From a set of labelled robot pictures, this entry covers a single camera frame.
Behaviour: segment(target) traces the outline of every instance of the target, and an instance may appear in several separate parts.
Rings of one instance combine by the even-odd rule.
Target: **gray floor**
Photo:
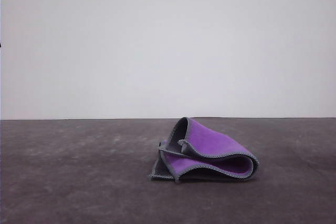
[[[177,119],[2,121],[1,223],[335,223],[336,119],[196,120],[254,153],[255,178],[150,181]]]

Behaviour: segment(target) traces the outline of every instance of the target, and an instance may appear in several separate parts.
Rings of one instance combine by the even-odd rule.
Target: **cloth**
[[[247,180],[258,159],[227,135],[191,118],[181,118],[168,140],[159,144],[151,177],[179,182],[184,179]]]

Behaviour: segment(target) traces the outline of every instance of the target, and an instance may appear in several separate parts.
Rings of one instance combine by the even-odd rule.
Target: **purple towel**
[[[156,179],[246,180],[258,159],[235,140],[190,118],[175,125],[169,139],[159,144],[159,158],[151,177]]]

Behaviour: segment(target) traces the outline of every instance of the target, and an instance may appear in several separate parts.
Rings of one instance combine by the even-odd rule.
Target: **cloth fold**
[[[151,177],[179,182],[184,179],[247,180],[258,159],[227,135],[191,118],[181,118],[168,140],[159,144]]]

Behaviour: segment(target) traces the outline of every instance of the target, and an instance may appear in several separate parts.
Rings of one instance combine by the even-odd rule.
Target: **white wall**
[[[2,119],[336,116],[336,0],[1,0]]]

